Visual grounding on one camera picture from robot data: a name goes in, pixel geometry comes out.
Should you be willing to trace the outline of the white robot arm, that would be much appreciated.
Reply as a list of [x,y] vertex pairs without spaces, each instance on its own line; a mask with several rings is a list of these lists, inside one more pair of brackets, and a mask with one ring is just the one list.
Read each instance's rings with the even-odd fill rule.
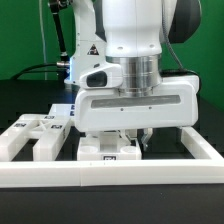
[[162,49],[183,43],[201,20],[200,0],[74,0],[80,147],[100,150],[148,140],[155,128],[192,126],[199,78],[160,68]]

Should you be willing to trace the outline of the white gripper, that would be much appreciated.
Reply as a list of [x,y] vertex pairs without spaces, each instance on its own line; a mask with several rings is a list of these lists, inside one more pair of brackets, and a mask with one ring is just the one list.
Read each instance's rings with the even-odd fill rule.
[[126,97],[119,93],[123,83],[121,66],[101,63],[83,71],[75,99],[75,127],[81,132],[121,130],[120,136],[135,146],[137,130],[144,129],[143,149],[152,128],[192,126],[198,119],[196,94],[199,77],[165,77],[147,96]]

